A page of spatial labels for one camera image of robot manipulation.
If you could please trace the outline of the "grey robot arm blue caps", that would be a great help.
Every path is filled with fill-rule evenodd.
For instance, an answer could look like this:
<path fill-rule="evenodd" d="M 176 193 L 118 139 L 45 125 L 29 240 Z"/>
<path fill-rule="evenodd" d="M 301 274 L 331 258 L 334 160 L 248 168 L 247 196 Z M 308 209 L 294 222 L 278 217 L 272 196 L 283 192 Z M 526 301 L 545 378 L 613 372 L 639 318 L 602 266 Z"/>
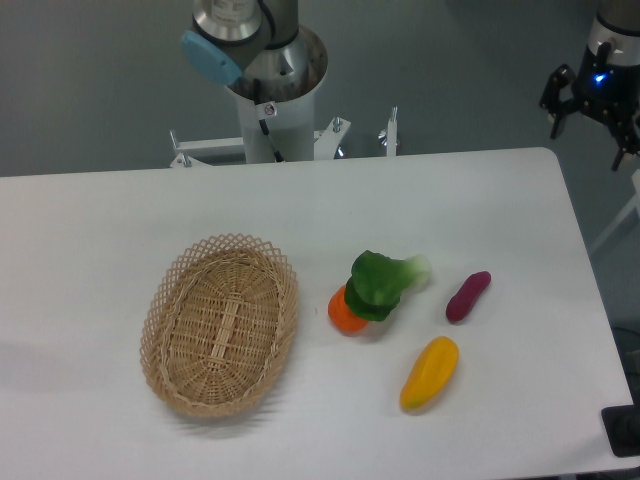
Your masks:
<path fill-rule="evenodd" d="M 335 117 L 317 133 L 314 95 L 327 72 L 324 44 L 299 23 L 295 1 L 197 1 L 180 39 L 188 63 L 234 97 L 247 163 L 334 159 L 350 128 Z M 617 144 L 612 167 L 639 153 L 639 4 L 601 1 L 578 71 L 549 76 L 539 105 L 557 138 L 580 113 Z"/>

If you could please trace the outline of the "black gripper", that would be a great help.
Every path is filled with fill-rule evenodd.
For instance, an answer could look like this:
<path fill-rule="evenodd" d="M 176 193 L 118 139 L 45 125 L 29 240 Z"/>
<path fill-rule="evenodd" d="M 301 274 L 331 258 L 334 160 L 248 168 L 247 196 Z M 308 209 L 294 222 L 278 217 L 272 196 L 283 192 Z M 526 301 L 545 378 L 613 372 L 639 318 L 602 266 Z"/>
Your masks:
<path fill-rule="evenodd" d="M 562 100 L 561 92 L 572 86 L 574 98 L 585 116 L 611 123 L 610 133 L 617 144 L 611 170 L 617 171 L 627 156 L 639 153 L 639 66 L 621 65 L 615 56 L 615 42 L 603 42 L 595 52 L 587 48 L 576 75 L 567 64 L 561 64 L 548 77 L 539 107 L 548 113 L 555 140 L 564 129 L 570 100 Z"/>

